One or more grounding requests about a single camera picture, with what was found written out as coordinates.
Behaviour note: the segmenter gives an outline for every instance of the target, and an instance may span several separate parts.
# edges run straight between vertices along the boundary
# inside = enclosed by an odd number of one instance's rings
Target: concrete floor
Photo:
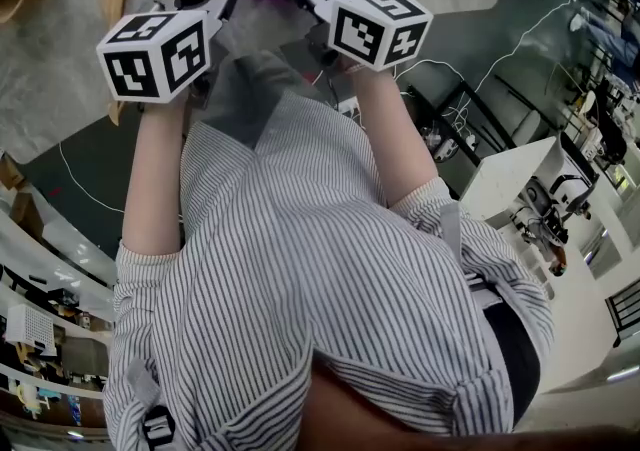
[[[475,87],[489,66],[515,47],[523,31],[564,1],[499,0],[491,10],[437,16],[421,58],[449,62]],[[568,22],[577,8],[564,8],[547,19],[524,41],[516,56],[502,62],[494,71],[552,119],[556,117],[558,88],[566,82],[566,78],[557,72],[545,96],[544,89],[554,62],[562,62],[569,68],[588,59],[589,55],[584,37],[568,32]],[[311,75],[319,72],[303,43],[284,46],[282,51],[300,72]],[[457,76],[446,67],[423,64],[404,76],[400,84],[414,84],[437,104],[457,81]],[[347,80],[338,79],[335,85],[340,99],[352,95]],[[318,88],[328,101],[333,100],[326,83],[321,81]],[[509,132],[528,113],[527,108],[508,96],[504,86],[493,77],[485,82],[479,94]],[[483,119],[473,105],[469,110],[470,120],[482,125]],[[116,208],[124,208],[138,120],[135,112],[129,112],[121,128],[116,129],[105,118],[63,142],[76,178],[90,193]],[[545,126],[541,126],[538,134],[545,133]],[[482,157],[489,153],[491,150],[481,144],[478,154]],[[440,170],[450,186],[461,193],[470,179],[473,165],[460,153],[441,165]],[[105,253],[115,256],[122,215],[97,205],[72,183],[57,148],[25,165],[24,171],[60,213]]]

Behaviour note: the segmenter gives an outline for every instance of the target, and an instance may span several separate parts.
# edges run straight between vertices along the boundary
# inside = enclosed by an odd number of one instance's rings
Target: black strap buckle
[[[164,405],[153,407],[142,424],[142,432],[151,450],[173,442],[175,431],[176,423]]]

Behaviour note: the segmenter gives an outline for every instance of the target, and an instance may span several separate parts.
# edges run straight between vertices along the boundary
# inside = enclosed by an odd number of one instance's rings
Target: black and white marker
[[[416,0],[335,0],[329,45],[382,71],[415,58],[432,21]]]
[[[117,101],[167,103],[211,66],[207,12],[128,15],[96,48]]]

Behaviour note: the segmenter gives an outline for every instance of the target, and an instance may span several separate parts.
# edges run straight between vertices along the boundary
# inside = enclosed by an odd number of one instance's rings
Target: white striped shirt
[[[488,225],[463,214],[462,268],[442,240],[435,179],[387,209],[365,133],[285,94],[255,150],[196,124],[182,157],[186,244],[121,247],[105,389],[111,438],[135,449],[140,358],[187,447],[295,446],[312,357],[370,402],[437,435],[506,432],[512,400],[491,364],[464,273],[508,282],[553,339],[541,287]]]

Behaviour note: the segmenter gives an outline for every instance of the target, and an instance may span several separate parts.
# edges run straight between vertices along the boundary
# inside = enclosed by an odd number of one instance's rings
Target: white cube
[[[96,51],[116,101],[168,103],[211,66],[207,12],[123,17]]]
[[[329,46],[381,71],[418,56],[432,21],[416,0],[336,0]]]
[[[5,341],[28,344],[43,355],[56,356],[53,320],[25,304],[9,307]]]

